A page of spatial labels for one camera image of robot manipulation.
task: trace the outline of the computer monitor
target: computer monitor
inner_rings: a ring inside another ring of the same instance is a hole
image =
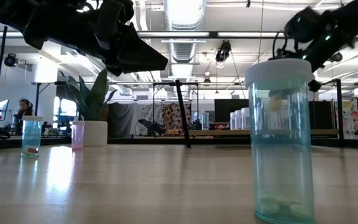
[[[0,115],[2,118],[0,121],[4,121],[6,118],[6,112],[7,112],[7,104],[9,103],[9,100],[4,100],[0,102]]]

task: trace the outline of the table surface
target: table surface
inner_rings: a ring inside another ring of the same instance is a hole
[[[358,149],[313,149],[317,223],[358,223]],[[0,150],[0,223],[263,223],[248,147]]]

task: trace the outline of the air duct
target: air duct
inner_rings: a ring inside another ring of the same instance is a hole
[[[164,14],[169,31],[199,31],[203,25],[206,0],[164,0]],[[193,63],[197,44],[170,43],[170,58],[176,63]],[[174,79],[190,78],[193,65],[171,65]]]

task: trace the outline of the white planter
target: white planter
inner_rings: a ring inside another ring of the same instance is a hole
[[[85,121],[84,147],[107,145],[107,122]]]

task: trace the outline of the potted plant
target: potted plant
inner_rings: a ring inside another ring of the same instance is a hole
[[[77,105],[77,110],[82,115],[84,126],[84,146],[105,146],[108,140],[108,106],[107,102],[114,96],[117,90],[110,93],[107,100],[109,85],[106,69],[101,71],[96,78],[92,89],[89,89],[82,77],[80,76],[80,84],[71,77],[66,76],[61,72],[65,78],[65,87],[68,96]]]

